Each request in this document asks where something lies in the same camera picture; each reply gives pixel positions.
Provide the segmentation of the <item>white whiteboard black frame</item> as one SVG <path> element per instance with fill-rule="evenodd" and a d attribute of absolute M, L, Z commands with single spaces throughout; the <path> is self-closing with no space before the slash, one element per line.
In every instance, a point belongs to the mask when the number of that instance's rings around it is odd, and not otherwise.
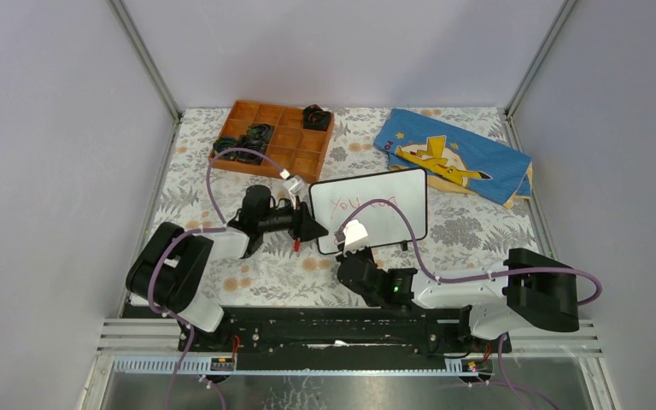
<path fill-rule="evenodd" d="M 428 233 L 427 174 L 421 168 L 321 181 L 308 193 L 313 218 L 328 231 L 316 240 L 322 255 L 337 252 L 335 233 L 345 220 L 366 228 L 371 247 Z"/>

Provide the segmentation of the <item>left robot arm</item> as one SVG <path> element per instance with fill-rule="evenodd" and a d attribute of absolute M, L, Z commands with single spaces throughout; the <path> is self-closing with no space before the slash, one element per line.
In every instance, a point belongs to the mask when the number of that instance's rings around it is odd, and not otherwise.
<path fill-rule="evenodd" d="M 280 205 L 265 185 L 251 185 L 242 206 L 227 226 L 185 230 L 172 222 L 158 226 L 126 275 L 126 289 L 145 299 L 158 314 L 172 315 L 196 327 L 198 340 L 212 351 L 231 339 L 221 322 L 222 306 L 199 291 L 209 262 L 252 256 L 267 233 L 285 231 L 296 243 L 328 234 L 311 215 L 306 202 Z"/>

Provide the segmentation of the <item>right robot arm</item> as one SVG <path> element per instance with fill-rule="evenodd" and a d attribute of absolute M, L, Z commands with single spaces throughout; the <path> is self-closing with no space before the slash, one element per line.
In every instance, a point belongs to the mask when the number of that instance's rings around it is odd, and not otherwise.
<path fill-rule="evenodd" d="M 528 249 L 510 249 L 504 261 L 437 279 L 420 277 L 415 268 L 383 270 L 367 249 L 338 254 L 336 260 L 338 282 L 369 307 L 460 310 L 455 338 L 469 352 L 517 329 L 579 329 L 576 276 L 567 265 Z"/>

